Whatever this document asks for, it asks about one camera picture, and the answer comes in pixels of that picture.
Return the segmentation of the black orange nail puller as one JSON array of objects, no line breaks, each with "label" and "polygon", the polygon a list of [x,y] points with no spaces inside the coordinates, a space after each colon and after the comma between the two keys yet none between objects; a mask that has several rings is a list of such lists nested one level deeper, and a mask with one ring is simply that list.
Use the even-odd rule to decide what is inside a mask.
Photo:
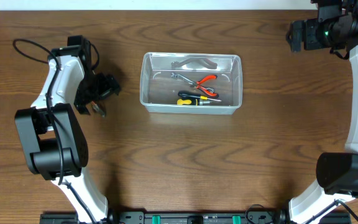
[{"label": "black orange nail puller", "polygon": [[106,117],[106,109],[105,109],[104,105],[102,104],[102,102],[100,102],[100,101],[92,101],[91,106],[92,106],[92,109],[93,109],[93,111],[95,113],[99,114],[103,118]]}]

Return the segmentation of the slim black yellow screwdriver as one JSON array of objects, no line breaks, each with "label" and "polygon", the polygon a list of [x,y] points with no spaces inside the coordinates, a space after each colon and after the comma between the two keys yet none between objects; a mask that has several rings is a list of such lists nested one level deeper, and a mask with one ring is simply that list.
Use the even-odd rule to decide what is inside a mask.
[{"label": "slim black yellow screwdriver", "polygon": [[210,101],[222,102],[222,100],[220,100],[220,99],[203,96],[203,95],[200,95],[197,93],[191,93],[189,91],[179,91],[178,96],[181,98],[195,98],[195,99],[199,99],[199,100],[210,100]]}]

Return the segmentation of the silver combination wrench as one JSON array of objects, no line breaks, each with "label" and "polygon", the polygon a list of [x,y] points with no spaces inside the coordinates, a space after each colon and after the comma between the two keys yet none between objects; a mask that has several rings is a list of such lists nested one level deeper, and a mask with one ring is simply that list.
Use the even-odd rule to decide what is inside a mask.
[{"label": "silver combination wrench", "polygon": [[179,74],[179,73],[172,72],[172,73],[171,73],[171,77],[174,78],[174,79],[182,80],[182,81],[184,81],[185,83],[189,84],[189,85],[192,86],[192,87],[197,86],[197,83],[196,83],[196,82],[194,82],[193,80],[190,80],[190,79],[187,78],[186,76],[181,75],[181,74]]}]

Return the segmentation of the stubby yellow black screwdriver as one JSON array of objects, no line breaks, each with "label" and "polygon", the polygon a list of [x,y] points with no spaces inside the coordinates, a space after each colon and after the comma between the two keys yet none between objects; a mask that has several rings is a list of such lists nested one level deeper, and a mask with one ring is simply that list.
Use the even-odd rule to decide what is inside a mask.
[{"label": "stubby yellow black screwdriver", "polygon": [[193,105],[193,106],[205,106],[211,103],[210,100],[201,100],[197,98],[187,98],[187,99],[179,99],[177,100],[177,105]]}]

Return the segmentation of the clear plastic container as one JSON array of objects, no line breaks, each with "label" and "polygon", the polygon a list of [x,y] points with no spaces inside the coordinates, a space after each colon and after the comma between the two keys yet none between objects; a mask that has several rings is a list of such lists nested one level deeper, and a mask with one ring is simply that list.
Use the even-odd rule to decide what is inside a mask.
[{"label": "clear plastic container", "polygon": [[155,113],[233,114],[242,105],[238,55],[148,52],[140,102]]}]

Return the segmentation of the red handled pliers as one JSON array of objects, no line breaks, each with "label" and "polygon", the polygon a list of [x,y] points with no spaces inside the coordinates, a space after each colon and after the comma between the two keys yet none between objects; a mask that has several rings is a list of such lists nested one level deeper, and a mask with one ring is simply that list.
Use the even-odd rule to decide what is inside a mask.
[{"label": "red handled pliers", "polygon": [[206,96],[211,98],[217,98],[219,94],[216,92],[216,90],[209,84],[211,80],[216,80],[216,75],[207,75],[201,80],[195,82],[193,85],[197,90],[204,93]]}]

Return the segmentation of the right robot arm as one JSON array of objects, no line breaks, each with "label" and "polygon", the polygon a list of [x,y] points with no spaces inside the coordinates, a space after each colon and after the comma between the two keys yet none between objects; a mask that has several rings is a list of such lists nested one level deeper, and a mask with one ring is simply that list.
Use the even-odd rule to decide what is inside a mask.
[{"label": "right robot arm", "polygon": [[324,152],[316,165],[316,180],[287,207],[274,223],[340,223],[338,206],[358,198],[358,0],[314,0],[318,16],[293,21],[286,35],[292,52],[329,49],[348,60],[352,70],[352,111],[344,152]]}]

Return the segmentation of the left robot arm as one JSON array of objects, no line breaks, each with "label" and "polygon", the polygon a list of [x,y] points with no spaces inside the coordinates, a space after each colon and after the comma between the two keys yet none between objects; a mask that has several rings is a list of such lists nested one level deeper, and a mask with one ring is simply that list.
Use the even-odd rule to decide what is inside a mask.
[{"label": "left robot arm", "polygon": [[119,223],[119,215],[92,180],[88,144],[76,113],[101,116],[99,103],[121,87],[112,75],[95,73],[91,54],[97,48],[82,35],[70,36],[67,46],[47,51],[48,75],[37,99],[17,110],[14,121],[28,169],[56,185],[75,208],[73,213],[45,212],[41,223]]}]

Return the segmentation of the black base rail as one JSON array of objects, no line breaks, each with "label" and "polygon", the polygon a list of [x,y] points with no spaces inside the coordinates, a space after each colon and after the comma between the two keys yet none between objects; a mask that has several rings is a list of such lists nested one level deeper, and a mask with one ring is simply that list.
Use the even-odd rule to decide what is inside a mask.
[{"label": "black base rail", "polygon": [[[110,215],[97,223],[122,224],[246,224],[246,223],[290,223],[280,220],[270,212],[251,211],[245,213],[143,213],[122,212]],[[44,213],[40,215],[40,224],[86,223],[79,220],[75,213]],[[319,220],[324,224],[351,224],[348,213],[331,212]]]}]

